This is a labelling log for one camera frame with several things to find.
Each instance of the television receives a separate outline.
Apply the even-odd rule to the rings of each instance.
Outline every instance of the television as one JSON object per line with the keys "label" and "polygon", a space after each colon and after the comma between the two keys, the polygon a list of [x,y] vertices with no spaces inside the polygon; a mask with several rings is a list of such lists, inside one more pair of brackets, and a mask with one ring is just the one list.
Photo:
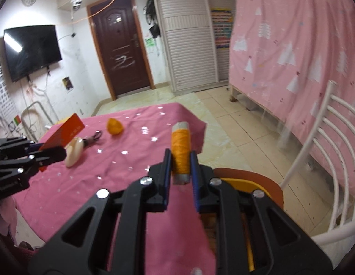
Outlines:
{"label": "television", "polygon": [[6,29],[4,49],[13,82],[61,60],[54,25]]}

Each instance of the metal screw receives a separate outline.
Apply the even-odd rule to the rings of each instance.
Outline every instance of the metal screw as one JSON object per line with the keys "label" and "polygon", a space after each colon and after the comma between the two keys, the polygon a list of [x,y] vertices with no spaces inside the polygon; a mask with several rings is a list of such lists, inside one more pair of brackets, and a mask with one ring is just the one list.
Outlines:
{"label": "metal screw", "polygon": [[213,186],[219,186],[222,184],[222,180],[220,178],[212,178],[210,179],[209,184]]}
{"label": "metal screw", "polygon": [[265,193],[264,191],[260,190],[260,189],[256,189],[254,192],[253,192],[253,195],[256,197],[256,198],[263,198],[265,196]]}
{"label": "metal screw", "polygon": [[108,195],[109,195],[109,192],[105,188],[102,188],[102,189],[98,190],[98,192],[96,192],[96,196],[98,198],[106,198]]}
{"label": "metal screw", "polygon": [[151,177],[143,177],[142,179],[140,179],[140,184],[144,185],[144,186],[148,186],[150,184],[152,184],[153,179]]}

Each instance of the brown door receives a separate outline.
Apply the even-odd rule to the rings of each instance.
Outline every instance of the brown door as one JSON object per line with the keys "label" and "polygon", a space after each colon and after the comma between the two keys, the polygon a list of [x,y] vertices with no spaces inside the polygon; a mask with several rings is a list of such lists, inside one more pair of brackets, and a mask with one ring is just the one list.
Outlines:
{"label": "brown door", "polygon": [[[108,0],[92,6],[91,14],[110,2]],[[92,19],[106,77],[114,95],[150,86],[131,0],[115,0]]]}

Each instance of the wooden door frame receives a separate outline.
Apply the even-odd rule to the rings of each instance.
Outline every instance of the wooden door frame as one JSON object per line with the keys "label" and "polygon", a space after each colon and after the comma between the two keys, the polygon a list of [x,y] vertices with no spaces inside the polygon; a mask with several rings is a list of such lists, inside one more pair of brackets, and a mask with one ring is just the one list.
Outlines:
{"label": "wooden door frame", "polygon": [[[101,69],[102,69],[102,72],[103,72],[105,80],[106,80],[107,88],[108,88],[108,90],[109,90],[109,92],[111,94],[111,98],[113,100],[116,100],[116,95],[115,95],[113,86],[111,84],[110,76],[107,73],[107,69],[106,69],[105,63],[104,63],[104,61],[102,59],[101,48],[100,48],[100,44],[99,44],[99,41],[98,41],[98,38],[97,38],[96,28],[94,26],[94,20],[93,20],[93,17],[90,17],[92,15],[91,7],[96,6],[96,5],[98,5],[100,3],[103,3],[105,1],[108,1],[108,0],[99,0],[97,2],[94,2],[94,3],[90,4],[90,5],[87,5],[87,15],[89,17],[88,20],[89,20],[89,24],[90,24],[90,27],[91,27],[91,33],[92,33],[92,38],[94,40],[94,46],[96,48],[96,52],[97,52],[97,56],[99,58]],[[152,78],[151,68],[149,66],[149,62],[148,62],[148,58],[147,58],[146,47],[144,45],[144,40],[143,40],[142,30],[141,30],[141,27],[140,27],[140,21],[139,21],[139,18],[138,18],[137,7],[135,5],[135,0],[131,0],[131,2],[132,2],[132,12],[133,12],[133,16],[134,16],[134,21],[135,21],[135,24],[136,24],[136,27],[137,27],[138,39],[139,39],[140,47],[142,49],[144,65],[145,65],[146,70],[147,70],[149,85],[150,85],[151,89],[156,89],[156,86],[154,85],[153,78]]]}

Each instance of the tiled floor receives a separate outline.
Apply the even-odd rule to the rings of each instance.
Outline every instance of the tiled floor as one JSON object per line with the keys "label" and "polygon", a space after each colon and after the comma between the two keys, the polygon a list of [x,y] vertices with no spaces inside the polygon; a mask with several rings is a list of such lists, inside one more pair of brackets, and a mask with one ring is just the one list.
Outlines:
{"label": "tiled floor", "polygon": [[[283,180],[301,146],[289,141],[279,150],[277,120],[258,108],[247,111],[229,101],[226,87],[173,96],[168,87],[122,97],[101,107],[99,114],[158,103],[180,102],[208,123],[203,153],[199,160],[216,167],[246,169]],[[305,168],[284,190],[285,211],[309,234],[325,232],[330,219],[333,194],[320,172]]]}

